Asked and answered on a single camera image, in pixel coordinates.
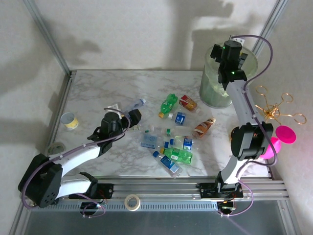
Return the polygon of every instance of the masking tape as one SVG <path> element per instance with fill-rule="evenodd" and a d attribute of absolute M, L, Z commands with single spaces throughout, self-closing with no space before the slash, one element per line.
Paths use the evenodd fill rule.
<path fill-rule="evenodd" d="M 134 205 L 133 207 L 130 207 L 129 204 L 128 204 L 128 203 L 129 203 L 129 200 L 131 200 L 131 199 L 135 199 L 135 200 L 136 200 L 136 205 Z M 129 195 L 125 198 L 124 204 L 125 204 L 126 209 L 128 209 L 128 210 L 131 211 L 131 212 L 134 212 L 134 211 L 138 210 L 139 207 L 140 207 L 140 199 L 139 199 L 139 197 L 138 197 L 137 195 L 135 195 L 135 194 L 129 194 Z"/>

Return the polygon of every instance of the green bottle label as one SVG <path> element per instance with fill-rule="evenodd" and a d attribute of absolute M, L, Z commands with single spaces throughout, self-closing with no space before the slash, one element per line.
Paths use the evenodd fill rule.
<path fill-rule="evenodd" d="M 179 149 L 178 148 L 174 148 L 173 151 L 172 151 L 171 158 L 174 159 L 174 160 L 177 160 L 178 159 L 178 154 L 179 154 Z"/>

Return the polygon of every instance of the pink cup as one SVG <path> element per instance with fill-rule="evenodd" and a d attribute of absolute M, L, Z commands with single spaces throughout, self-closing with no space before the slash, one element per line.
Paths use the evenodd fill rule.
<path fill-rule="evenodd" d="M 279 126 L 276 128 L 275 134 L 278 138 L 272 137 L 270 141 L 274 145 L 276 153 L 279 152 L 280 148 L 282 147 L 282 142 L 286 144 L 293 144 L 297 140 L 297 135 L 295 132 L 287 127 L 287 126 Z M 273 150 L 270 145 L 265 152 L 265 154 L 261 155 L 260 157 L 263 159 L 270 159 L 274 156 Z"/>

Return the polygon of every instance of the marble table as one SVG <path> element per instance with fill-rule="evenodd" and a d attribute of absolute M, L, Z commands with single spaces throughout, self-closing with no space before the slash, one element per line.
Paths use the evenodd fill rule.
<path fill-rule="evenodd" d="M 72 112 L 77 116 L 79 126 L 69 131 L 60 124 L 55 141 L 62 142 L 67 150 L 89 142 L 87 137 L 101 124 L 104 107 L 115 102 L 126 105 L 135 98 L 147 100 L 140 108 L 142 126 L 154 124 L 173 128 L 173 121 L 158 117 L 160 105 L 169 93 L 179 97 L 187 94 L 202 110 L 200 115 L 185 110 L 188 117 L 194 119 L 190 125 L 197 126 L 209 117 L 215 117 L 216 123 L 200 140 L 199 149 L 193 152 L 192 163 L 180 164 L 183 168 L 181 176 L 217 176 L 231 156 L 228 134 L 238 125 L 238 120 L 232 105 L 224 109 L 212 109 L 200 100 L 201 75 L 201 71 L 79 70 L 64 109 L 64 112 Z M 86 171 L 94 176 L 169 176 L 153 159 L 149 149 L 139 146 L 139 138 L 139 133 L 128 133 L 115 142 L 106 154 L 84 163 L 75 171 Z M 268 177 L 268 169 L 251 165 L 244 176 Z"/>

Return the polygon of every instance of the paper cup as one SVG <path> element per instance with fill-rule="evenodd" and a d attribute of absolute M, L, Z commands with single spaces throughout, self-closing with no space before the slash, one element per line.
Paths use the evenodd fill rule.
<path fill-rule="evenodd" d="M 73 113 L 65 113 L 61 116 L 61 123 L 68 129 L 73 130 L 78 126 L 78 120 Z"/>

